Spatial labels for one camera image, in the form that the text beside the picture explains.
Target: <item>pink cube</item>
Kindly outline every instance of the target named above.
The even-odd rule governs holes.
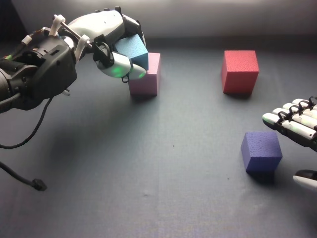
[[[156,96],[159,91],[159,80],[160,54],[149,53],[149,70],[143,78],[129,81],[130,94]]]
[[[225,51],[222,65],[223,93],[251,94],[259,74],[255,51]]]

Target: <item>robotic hand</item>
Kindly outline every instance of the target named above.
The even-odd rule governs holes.
[[[44,99],[49,100],[27,139],[0,148],[17,148],[34,136],[53,97],[61,93],[70,95],[67,88],[77,78],[75,66],[85,54],[93,53],[97,68],[110,77],[123,82],[142,78],[145,69],[114,48],[118,40],[136,34],[145,45],[140,22],[123,15],[117,6],[115,10],[104,8],[81,16],[69,25],[62,15],[55,15],[51,28],[44,27],[26,36],[14,52],[0,59],[0,113],[12,108],[30,110]],[[28,181],[1,162],[0,168],[36,190],[47,188],[40,179]]]
[[[317,151],[317,105],[312,101],[295,99],[262,116],[265,125],[277,130],[296,143]],[[300,170],[293,176],[299,185],[317,192],[317,171]]]

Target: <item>cube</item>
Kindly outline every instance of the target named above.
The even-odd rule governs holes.
[[[246,172],[273,172],[282,159],[275,132],[247,132],[241,145]]]
[[[129,81],[131,95],[156,96],[160,81],[160,54],[149,53],[149,70],[141,79]]]
[[[139,35],[130,36],[114,44],[118,53],[127,56],[132,63],[149,70],[148,50]]]
[[[252,94],[259,74],[255,51],[225,51],[221,79],[226,94]]]

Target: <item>gray tablecloth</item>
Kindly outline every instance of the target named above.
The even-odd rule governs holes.
[[[53,99],[36,136],[0,150],[2,162],[49,187],[37,192],[0,173],[0,237],[315,238],[317,195],[292,176],[317,170],[316,153],[279,134],[274,182],[243,166],[244,133],[269,131],[262,114],[317,95],[314,43],[273,43],[149,41],[162,78],[159,95],[145,101],[84,57],[71,96]],[[257,50],[250,98],[222,93],[224,49]],[[26,138],[43,107],[0,115],[0,143]]]

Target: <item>dark fabric surface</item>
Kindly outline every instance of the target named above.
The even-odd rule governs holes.
[[[274,180],[244,171],[245,132],[269,131],[264,113],[317,95],[316,44],[273,43],[148,41],[162,78],[159,95],[144,101],[85,56],[71,96],[53,99],[37,135],[0,150],[2,162],[49,187],[37,192],[0,173],[0,237],[316,237],[317,195],[292,181],[297,170],[317,170],[314,151],[278,135]],[[222,93],[224,49],[257,50],[250,98]],[[0,143],[26,138],[43,107],[0,115]]]

